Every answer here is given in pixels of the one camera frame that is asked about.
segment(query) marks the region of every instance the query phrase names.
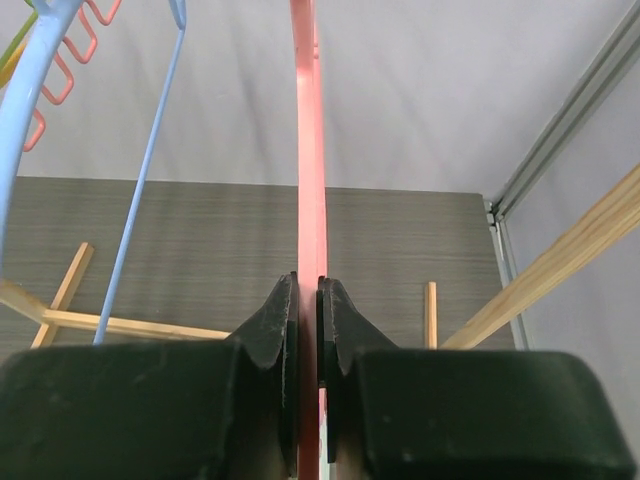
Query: blue plastic rod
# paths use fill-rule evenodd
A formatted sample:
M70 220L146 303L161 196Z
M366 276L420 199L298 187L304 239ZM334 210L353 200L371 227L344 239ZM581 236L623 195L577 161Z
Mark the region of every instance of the blue plastic rod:
M0 277L13 185L33 110L42 85L69 25L83 0L35 0L38 10L33 35L18 62L0 105Z
M169 90L171 89L171 82L173 81L173 76L176 71L176 65L178 64L178 57L180 56L182 41L184 40L184 35L186 32L187 17L184 0L178 0L177 2L170 0L169 3L176 20L176 24L178 25L178 28L180 30L178 32L176 46L173 50L173 57L171 58L167 78L165 79L164 87L162 89L162 95L160 97L158 110L156 111L156 117L153 120L153 126L151 127L151 135L149 136L149 143L147 144L147 150L144 154L144 160L142 161L142 167L140 168L140 174L138 176L138 181L136 182L136 188L133 192L133 199L131 200L129 215L127 216L127 222L124 227L124 232L122 233L122 239L120 240L118 255L116 256L116 261L113 266L113 272L111 274L111 280L109 281L109 288L107 288L107 294L102 306L102 312L100 313L100 321L98 322L96 335L93 339L94 345L99 345L102 343L102 341L104 340L104 335L107 331L111 309L113 308L113 302L118 291L118 283L120 282L122 266L124 265L124 261L127 256L129 241L131 240L133 226L136 222L136 216L138 214L138 207L140 206L140 198L142 197L144 184L147 180L147 173L149 171L149 166L151 165L151 157L153 156L153 150L155 148L156 139L158 137L158 130L160 129L160 124L162 123L162 116L164 115L164 109L167 105Z

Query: gripper jaw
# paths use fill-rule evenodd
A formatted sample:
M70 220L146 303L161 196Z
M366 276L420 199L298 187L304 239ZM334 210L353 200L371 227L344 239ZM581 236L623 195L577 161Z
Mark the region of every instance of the gripper jaw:
M0 479L294 476L298 306L289 274L224 341L14 355L0 370ZM575 357L402 349L330 278L317 326L340 480L634 476L603 390Z

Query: wooden stick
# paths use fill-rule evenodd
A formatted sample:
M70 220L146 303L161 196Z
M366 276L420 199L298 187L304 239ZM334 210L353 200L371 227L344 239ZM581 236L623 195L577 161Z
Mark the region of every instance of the wooden stick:
M0 280L0 302L31 320L43 323L47 306L15 283Z
M639 224L640 164L442 347L474 347Z
M56 296L51 303L51 310L66 310L69 308L71 300L82 281L84 272L87 270L87 266L89 265L93 252L93 247L88 243L85 242L80 245L75 257L73 257L71 265L69 265L66 275L62 279L62 283L58 288L58 293L56 293ZM43 323L40 325L40 329L38 330L36 337L33 339L31 348L47 347L51 345L57 332L58 325Z
M70 327L79 330L95 331L100 315L75 313L47 309L43 318L46 322L58 327ZM142 338L159 339L223 339L229 333L205 328L183 327L165 323L145 322L141 320L126 320L123 318L109 318L109 333L119 333Z
M436 282L429 282L424 292L424 344L427 348L438 348L438 304Z

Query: white wall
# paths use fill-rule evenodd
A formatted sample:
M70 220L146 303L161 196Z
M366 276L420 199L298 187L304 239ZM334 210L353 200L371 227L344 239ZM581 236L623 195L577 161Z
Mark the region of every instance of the white wall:
M288 0L187 3L150 178L295 184ZM633 0L316 3L328 184L493 197ZM22 0L3 2L0 48L27 14ZM175 25L166 0L124 0L96 31L95 58L71 63L67 101L39 102L48 130L21 174L136 177ZM71 36L86 43L77 25Z
M640 161L640 63L507 219L522 271ZM640 459L640 230L526 312L534 349L587 361Z

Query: pink wavy rack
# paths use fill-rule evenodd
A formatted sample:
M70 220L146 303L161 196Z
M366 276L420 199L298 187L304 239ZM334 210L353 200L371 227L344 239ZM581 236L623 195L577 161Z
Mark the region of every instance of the pink wavy rack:
M98 22L106 27L111 24L113 18L116 16L116 12L118 11L118 8L120 8L122 0L115 0L113 2L113 4L111 5L111 9L109 10L109 13L107 13L106 17L102 15L100 9L93 0L85 0L84 3L89 6L91 11L93 12L93 15L96 17L96 20L98 20ZM84 4L81 5L78 9L77 17L80 19L80 23L84 27L85 32L87 32L87 35L89 35L89 47L87 47L87 51L84 54L80 53L73 41L67 36L62 39L62 43L67 46L69 52L71 52L71 55L73 55L73 58L75 58L78 63L84 65L89 63L89 60L91 60L91 57L93 57L96 48L98 48L98 37L96 36L93 28L91 28L91 24L89 23L89 20L87 20L87 16L84 13ZM42 87L42 93L53 105L60 105L69 96L69 93L71 93L75 81L73 78L73 73L71 73L71 69L67 66L65 61L57 52L54 57L54 61L56 62L56 65L58 65L60 70L62 70L62 73L66 78L66 84L62 89L62 92L60 92L60 94L58 95L54 95L53 93L51 93L51 91L46 86ZM36 143L38 143L38 140L40 140L47 128L47 123L44 119L44 116L37 108L35 109L33 116L38 126L36 127L36 131L33 132L31 138L24 144L24 147L22 149L24 152L29 152L31 151L31 149L33 149L33 147L35 147Z

